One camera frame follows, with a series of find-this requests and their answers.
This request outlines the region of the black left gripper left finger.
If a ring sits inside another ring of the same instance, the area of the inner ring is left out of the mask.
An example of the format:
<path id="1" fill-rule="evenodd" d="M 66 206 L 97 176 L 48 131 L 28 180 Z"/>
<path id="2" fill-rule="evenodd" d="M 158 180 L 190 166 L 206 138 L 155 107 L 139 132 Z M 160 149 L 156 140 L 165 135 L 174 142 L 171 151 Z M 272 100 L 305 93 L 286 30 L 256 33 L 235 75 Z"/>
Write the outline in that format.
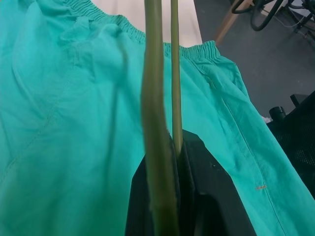
<path id="1" fill-rule="evenodd" d="M 180 224 L 181 191 L 178 175 L 177 161 L 175 157 L 174 142 L 169 135 L 169 145 L 172 154 L 173 176 L 177 199 L 177 215 Z M 147 184 L 145 156 L 133 175 L 128 211 L 125 227 L 125 236 L 154 236 L 154 224 L 150 211 L 150 196 Z"/>

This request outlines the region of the green wire hanger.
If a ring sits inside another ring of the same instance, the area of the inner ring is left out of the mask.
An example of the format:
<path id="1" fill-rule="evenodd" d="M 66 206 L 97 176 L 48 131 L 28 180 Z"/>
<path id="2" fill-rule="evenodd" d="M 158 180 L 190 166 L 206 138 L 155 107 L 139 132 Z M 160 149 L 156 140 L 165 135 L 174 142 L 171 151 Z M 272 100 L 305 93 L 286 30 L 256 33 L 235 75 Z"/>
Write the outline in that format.
<path id="1" fill-rule="evenodd" d="M 162 0 L 144 0 L 146 49 L 141 116 L 154 236 L 180 236 L 174 165 L 163 103 Z"/>

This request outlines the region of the light wooden leg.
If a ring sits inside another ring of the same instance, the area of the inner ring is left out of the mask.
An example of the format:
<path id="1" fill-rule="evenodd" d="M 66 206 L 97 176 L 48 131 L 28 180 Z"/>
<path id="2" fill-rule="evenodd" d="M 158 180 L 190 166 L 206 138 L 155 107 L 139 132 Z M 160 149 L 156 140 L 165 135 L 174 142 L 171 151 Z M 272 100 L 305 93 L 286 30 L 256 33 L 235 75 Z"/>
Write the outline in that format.
<path id="1" fill-rule="evenodd" d="M 232 6 L 229 8 L 228 12 L 226 13 L 219 28 L 216 30 L 215 43 L 217 46 L 222 42 L 223 38 L 225 37 L 225 35 L 227 34 L 227 32 L 232 27 L 232 25 L 234 24 L 234 22 L 236 21 L 238 17 L 237 14 L 232 13 L 232 8 L 236 5 L 237 2 L 238 0 L 234 0 Z"/>

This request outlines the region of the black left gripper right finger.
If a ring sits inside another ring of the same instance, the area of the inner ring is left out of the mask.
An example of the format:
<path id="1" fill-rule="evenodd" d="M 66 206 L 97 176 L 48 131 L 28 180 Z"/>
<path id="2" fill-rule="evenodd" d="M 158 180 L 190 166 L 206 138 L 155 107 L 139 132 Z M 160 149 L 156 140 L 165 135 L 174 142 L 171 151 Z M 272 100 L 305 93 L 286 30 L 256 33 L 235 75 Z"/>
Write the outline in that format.
<path id="1" fill-rule="evenodd" d="M 249 217 L 230 175 L 196 134 L 183 131 L 183 138 L 181 236 L 249 236 Z"/>

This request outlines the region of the teal shorts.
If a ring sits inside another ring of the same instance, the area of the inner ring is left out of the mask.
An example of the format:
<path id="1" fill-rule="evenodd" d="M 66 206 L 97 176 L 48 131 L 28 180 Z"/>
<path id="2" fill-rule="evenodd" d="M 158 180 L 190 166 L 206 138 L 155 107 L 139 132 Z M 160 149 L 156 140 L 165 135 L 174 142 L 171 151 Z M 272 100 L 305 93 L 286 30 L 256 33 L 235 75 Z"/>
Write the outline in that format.
<path id="1" fill-rule="evenodd" d="M 123 236 L 144 156 L 145 34 L 91 0 L 0 0 L 0 236 Z M 183 128 L 258 236 L 315 236 L 315 199 L 213 41 L 180 48 Z"/>

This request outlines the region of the black mesh chair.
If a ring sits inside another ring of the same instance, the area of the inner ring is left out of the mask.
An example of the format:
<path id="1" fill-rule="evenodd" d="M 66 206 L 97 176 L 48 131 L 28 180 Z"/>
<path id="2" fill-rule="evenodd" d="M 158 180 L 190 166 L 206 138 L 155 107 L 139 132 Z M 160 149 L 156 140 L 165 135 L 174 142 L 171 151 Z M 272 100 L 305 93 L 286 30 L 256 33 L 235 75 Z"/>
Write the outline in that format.
<path id="1" fill-rule="evenodd" d="M 273 107 L 267 126 L 296 172 L 315 181 L 315 91 L 290 98 L 295 108 L 286 113 L 282 106 Z"/>

